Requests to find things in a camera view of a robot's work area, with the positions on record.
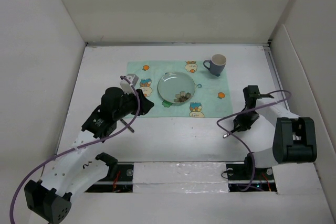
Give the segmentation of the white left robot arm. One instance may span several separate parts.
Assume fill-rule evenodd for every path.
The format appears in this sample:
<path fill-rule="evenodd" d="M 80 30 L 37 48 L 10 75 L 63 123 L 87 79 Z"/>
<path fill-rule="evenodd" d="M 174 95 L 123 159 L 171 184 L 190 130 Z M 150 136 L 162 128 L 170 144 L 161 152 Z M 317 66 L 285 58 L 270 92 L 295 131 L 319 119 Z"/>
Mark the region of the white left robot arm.
<path fill-rule="evenodd" d="M 141 89 L 125 93 L 106 89 L 101 103 L 81 127 L 72 144 L 73 151 L 59 157 L 52 170 L 24 187 L 27 207 L 48 223 L 61 223 L 72 202 L 101 179 L 112 180 L 118 173 L 118 161 L 101 152 L 98 145 L 112 136 L 117 122 L 125 116 L 145 115 L 154 107 Z"/>

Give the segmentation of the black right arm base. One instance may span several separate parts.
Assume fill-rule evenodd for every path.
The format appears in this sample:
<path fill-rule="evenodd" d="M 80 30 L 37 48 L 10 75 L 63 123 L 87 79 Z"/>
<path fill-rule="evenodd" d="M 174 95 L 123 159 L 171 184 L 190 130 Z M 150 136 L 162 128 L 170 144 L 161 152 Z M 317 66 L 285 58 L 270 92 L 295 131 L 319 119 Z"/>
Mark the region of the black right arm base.
<path fill-rule="evenodd" d="M 221 173 L 221 177 L 227 180 L 230 193 L 243 193 L 250 183 L 252 168 L 242 162 L 227 163 L 226 168 Z M 275 177 L 271 167 L 255 168 L 251 185 L 246 189 L 246 192 L 253 191 L 277 192 Z"/>

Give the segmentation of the pale green floral plate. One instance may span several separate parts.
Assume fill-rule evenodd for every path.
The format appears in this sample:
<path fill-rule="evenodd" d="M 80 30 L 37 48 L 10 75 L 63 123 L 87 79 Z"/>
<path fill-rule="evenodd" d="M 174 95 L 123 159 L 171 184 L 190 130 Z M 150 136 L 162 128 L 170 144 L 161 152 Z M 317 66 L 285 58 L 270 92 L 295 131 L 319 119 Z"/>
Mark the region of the pale green floral plate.
<path fill-rule="evenodd" d="M 164 101 L 183 104 L 194 96 L 196 84 L 192 77 L 186 73 L 170 72 L 159 79 L 157 88 Z"/>

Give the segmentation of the green cartoon print cloth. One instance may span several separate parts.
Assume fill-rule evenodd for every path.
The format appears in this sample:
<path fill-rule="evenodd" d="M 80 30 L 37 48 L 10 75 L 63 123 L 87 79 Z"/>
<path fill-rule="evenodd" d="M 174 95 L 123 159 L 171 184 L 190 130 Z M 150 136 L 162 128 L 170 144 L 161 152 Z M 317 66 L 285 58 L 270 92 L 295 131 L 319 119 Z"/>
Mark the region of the green cartoon print cloth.
<path fill-rule="evenodd" d="M 210 74 L 201 63 L 193 61 L 131 61 L 127 72 L 139 77 L 136 87 L 154 103 L 148 117 L 221 118 L 233 111 L 226 73 Z M 196 84 L 194 96 L 183 104 L 164 101 L 158 93 L 159 79 L 170 72 L 183 72 Z"/>

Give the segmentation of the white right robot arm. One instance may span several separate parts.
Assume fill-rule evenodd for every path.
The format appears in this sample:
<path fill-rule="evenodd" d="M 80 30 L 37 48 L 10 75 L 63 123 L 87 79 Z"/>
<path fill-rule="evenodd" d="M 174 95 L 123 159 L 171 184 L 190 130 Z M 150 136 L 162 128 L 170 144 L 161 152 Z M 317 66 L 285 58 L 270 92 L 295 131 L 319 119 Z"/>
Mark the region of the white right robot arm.
<path fill-rule="evenodd" d="M 287 163 L 313 163 L 317 159 L 316 132 L 310 117 L 300 117 L 282 107 L 275 101 L 272 93 L 261 94 L 258 86 L 243 89 L 245 106 L 233 122 L 235 132 L 251 129 L 253 123 L 263 116 L 275 127 L 272 147 L 263 151 L 247 154 L 243 173 L 254 179 L 261 174 L 262 168 Z"/>

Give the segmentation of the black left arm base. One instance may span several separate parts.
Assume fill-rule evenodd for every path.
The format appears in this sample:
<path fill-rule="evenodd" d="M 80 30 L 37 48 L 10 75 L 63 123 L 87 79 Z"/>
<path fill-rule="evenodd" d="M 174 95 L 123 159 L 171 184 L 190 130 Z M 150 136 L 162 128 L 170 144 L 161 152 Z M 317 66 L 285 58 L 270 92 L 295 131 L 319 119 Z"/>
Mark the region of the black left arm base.
<path fill-rule="evenodd" d="M 108 175 L 89 187 L 87 193 L 132 193 L 133 192 L 133 163 L 119 163 L 116 172 Z"/>

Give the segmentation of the lilac ceramic mug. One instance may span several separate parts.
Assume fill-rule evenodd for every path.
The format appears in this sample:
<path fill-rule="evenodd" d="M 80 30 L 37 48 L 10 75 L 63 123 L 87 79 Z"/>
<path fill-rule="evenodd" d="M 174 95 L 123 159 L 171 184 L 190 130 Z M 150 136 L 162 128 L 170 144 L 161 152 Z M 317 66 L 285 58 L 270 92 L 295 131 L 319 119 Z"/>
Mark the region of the lilac ceramic mug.
<path fill-rule="evenodd" d="M 215 54 L 210 60 L 204 60 L 203 66 L 214 76 L 220 76 L 227 63 L 224 55 Z"/>

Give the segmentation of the black handled table knife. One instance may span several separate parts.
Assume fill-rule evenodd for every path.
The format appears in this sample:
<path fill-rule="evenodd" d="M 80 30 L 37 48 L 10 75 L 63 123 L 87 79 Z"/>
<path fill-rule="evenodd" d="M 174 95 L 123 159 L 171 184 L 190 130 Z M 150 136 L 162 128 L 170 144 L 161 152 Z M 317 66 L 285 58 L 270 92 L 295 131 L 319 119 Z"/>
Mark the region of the black handled table knife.
<path fill-rule="evenodd" d="M 123 123 L 131 133 L 135 132 L 135 130 L 124 119 L 121 119 L 120 122 Z"/>

